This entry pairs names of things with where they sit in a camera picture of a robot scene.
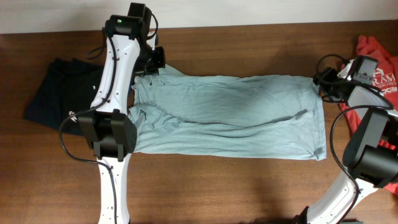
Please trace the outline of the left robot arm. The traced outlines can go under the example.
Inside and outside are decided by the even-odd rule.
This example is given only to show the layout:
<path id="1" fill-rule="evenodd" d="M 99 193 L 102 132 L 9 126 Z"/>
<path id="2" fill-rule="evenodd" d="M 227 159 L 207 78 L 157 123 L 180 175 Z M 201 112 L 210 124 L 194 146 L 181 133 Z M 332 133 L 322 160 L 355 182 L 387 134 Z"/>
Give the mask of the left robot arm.
<path id="1" fill-rule="evenodd" d="M 156 75 L 165 67 L 155 20 L 142 3 L 132 2 L 125 16 L 112 15 L 104 25 L 106 61 L 94 100 L 78 124 L 100 172 L 99 222 L 129 223 L 127 170 L 137 144 L 137 128 L 128 118 L 128 98 L 135 76 Z"/>

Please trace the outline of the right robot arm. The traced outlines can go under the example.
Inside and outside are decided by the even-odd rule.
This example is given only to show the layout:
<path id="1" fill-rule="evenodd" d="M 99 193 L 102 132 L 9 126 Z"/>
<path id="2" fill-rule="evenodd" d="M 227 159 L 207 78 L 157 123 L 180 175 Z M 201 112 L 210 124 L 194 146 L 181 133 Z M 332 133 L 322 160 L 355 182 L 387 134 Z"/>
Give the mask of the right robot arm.
<path id="1" fill-rule="evenodd" d="M 397 151 L 380 145 L 380 141 L 386 141 L 397 146 L 397 110 L 372 84 L 378 61 L 359 55 L 343 63 L 345 67 L 340 71 L 331 67 L 318 71 L 313 82 L 320 87 L 324 102 L 348 106 L 333 126 L 350 111 L 357 113 L 361 121 L 342 158 L 330 145 L 341 173 L 320 200 L 295 216 L 294 223 L 344 223 L 362 199 L 397 182 Z"/>

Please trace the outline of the folded black garment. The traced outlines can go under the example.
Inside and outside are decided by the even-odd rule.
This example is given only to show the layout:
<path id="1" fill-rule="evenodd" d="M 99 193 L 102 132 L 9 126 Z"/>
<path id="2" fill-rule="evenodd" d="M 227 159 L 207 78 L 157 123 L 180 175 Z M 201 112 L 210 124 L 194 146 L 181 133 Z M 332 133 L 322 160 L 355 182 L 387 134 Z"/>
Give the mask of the folded black garment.
<path id="1" fill-rule="evenodd" d="M 55 59 L 23 118 L 58 130 L 65 118 L 90 108 L 102 74 L 101 65 Z"/>

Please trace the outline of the light blue t-shirt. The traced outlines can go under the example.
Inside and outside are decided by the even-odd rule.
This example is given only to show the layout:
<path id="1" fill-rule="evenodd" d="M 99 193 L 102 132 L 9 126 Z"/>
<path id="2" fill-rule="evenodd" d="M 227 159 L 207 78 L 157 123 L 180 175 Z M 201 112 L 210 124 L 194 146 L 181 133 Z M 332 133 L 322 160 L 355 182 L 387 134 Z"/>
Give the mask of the light blue t-shirt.
<path id="1" fill-rule="evenodd" d="M 323 103 L 307 77 L 136 77 L 136 151 L 242 158 L 326 158 Z"/>

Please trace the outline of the red printed t-shirt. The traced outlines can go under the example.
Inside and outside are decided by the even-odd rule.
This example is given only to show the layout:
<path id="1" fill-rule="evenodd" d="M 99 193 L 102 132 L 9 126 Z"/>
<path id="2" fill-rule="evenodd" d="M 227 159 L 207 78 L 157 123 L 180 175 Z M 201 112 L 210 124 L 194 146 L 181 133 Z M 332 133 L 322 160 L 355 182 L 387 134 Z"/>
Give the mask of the red printed t-shirt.
<path id="1" fill-rule="evenodd" d="M 356 46 L 357 55 L 367 55 L 378 60 L 378 66 L 373 75 L 372 86 L 382 90 L 382 94 L 397 109 L 397 56 L 391 55 L 374 37 L 361 35 Z M 345 114 L 350 131 L 354 133 L 361 118 L 357 112 L 349 111 Z M 397 146 L 380 140 L 379 145 L 397 152 Z M 388 184 L 386 190 L 397 195 L 397 183 Z"/>

